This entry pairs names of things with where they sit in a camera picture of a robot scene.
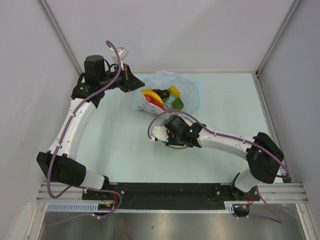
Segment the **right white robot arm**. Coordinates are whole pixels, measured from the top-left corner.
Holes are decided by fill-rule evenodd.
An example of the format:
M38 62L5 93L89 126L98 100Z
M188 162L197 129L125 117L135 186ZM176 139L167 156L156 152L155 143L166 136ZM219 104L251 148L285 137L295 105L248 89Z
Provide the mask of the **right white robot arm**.
M247 161L248 167L237 173L230 185L230 194L242 201L259 184L273 184L279 178L284 154L269 135L237 136L218 132L200 122L188 124L182 117L170 116L162 126L168 135L168 144L189 148L211 148L235 155Z

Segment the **yellow fake banana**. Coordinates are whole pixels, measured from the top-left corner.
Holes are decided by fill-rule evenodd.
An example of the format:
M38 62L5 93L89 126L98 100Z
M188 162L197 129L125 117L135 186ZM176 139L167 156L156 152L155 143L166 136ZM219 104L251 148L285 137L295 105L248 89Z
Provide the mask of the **yellow fake banana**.
M163 104L163 109L164 109L164 101L152 90L149 90L149 89L142 89L141 90L141 93L145 96L145 95L148 95L148 96L151 96L154 100L156 100L157 102Z

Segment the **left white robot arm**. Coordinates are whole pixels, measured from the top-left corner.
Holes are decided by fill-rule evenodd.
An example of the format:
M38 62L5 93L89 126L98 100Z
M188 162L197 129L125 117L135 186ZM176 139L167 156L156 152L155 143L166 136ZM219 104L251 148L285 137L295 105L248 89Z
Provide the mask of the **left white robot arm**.
M110 196L108 178L87 170L77 162L77 152L84 131L107 90L120 89L129 93L144 87L128 64L109 64L101 55L90 55L84 61L85 72L72 90L68 115L55 141L36 158L47 184L52 182L72 187L93 189L100 200Z

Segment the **light blue plastic bag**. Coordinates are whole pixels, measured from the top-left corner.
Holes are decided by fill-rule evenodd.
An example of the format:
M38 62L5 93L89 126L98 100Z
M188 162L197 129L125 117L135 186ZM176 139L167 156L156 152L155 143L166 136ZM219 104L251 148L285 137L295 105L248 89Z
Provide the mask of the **light blue plastic bag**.
M169 90L170 86L175 86L180 92L180 99L184 107L181 111L189 114L194 114L199 110L201 102L200 85L184 77L179 73L158 71L154 74L143 75L140 80L145 83L145 86L129 93L128 101L131 107L137 111L143 111L153 115L158 115L162 112L174 110L172 102L177 99L170 94L170 97L163 99L164 109L161 109L152 103L149 103L141 90Z

